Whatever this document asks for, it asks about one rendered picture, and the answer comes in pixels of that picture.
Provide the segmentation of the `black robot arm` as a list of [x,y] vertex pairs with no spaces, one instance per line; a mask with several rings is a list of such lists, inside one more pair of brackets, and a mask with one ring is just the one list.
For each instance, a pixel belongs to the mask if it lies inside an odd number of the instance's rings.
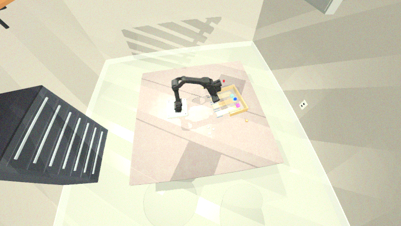
[[[180,81],[178,83],[178,81]],[[215,80],[213,81],[212,78],[208,77],[201,77],[201,78],[192,78],[192,77],[177,77],[176,79],[171,81],[171,89],[174,91],[175,94],[175,101],[174,101],[174,110],[175,112],[181,112],[182,111],[182,99],[179,98],[179,92],[178,89],[185,83],[191,83],[191,84],[200,84],[201,86],[204,87],[204,89],[207,88],[208,91],[212,91],[215,89],[215,93],[221,91],[221,86],[222,83],[221,81]]]

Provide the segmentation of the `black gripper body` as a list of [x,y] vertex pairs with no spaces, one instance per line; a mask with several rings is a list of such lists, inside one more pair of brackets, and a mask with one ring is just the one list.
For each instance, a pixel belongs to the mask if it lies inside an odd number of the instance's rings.
[[217,94],[215,93],[215,89],[213,89],[212,91],[208,91],[208,92],[209,92],[210,96],[213,97],[213,98],[212,98],[212,101],[213,101],[214,103],[220,101],[219,97],[218,97]]

